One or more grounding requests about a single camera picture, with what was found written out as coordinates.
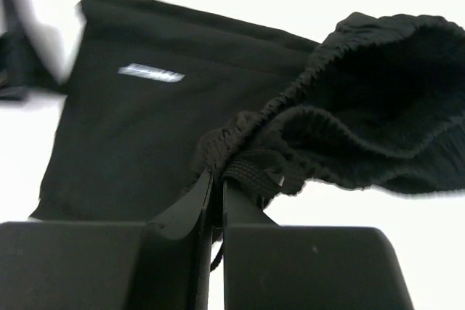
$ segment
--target white background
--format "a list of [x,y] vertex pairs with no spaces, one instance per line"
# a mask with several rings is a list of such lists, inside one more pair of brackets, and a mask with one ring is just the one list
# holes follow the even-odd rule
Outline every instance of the white background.
[[[70,70],[83,24],[74,7],[78,1],[33,0],[38,20],[60,33],[60,45],[51,49],[52,56],[62,56],[55,58],[61,76]],[[442,15],[465,25],[465,0],[162,1],[280,28],[316,41],[322,41],[338,21],[354,11],[376,17],[400,12]],[[34,94],[22,106],[0,105],[0,221],[26,219],[36,207],[62,102]],[[279,197],[267,212],[280,224],[379,227],[397,251],[416,309],[465,309],[465,195],[407,200],[375,189],[347,192],[309,183],[300,196]],[[221,267],[211,275],[209,309],[223,309]]]

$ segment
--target black fabric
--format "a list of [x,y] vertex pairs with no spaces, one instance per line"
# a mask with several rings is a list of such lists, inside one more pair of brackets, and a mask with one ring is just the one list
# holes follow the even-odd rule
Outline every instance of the black fabric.
[[[244,190],[251,180],[237,178],[245,168],[240,154],[263,150],[278,154],[269,167],[284,157],[281,170],[303,172],[302,181],[408,195],[463,189],[464,101],[462,28],[442,17],[354,13],[261,111],[202,138],[197,161]],[[301,188],[277,186],[275,195]]]
[[[316,45],[159,1],[80,5],[86,27],[36,219],[150,220],[194,179],[201,136],[241,110],[259,111],[302,72]],[[141,65],[184,77],[118,73]]]

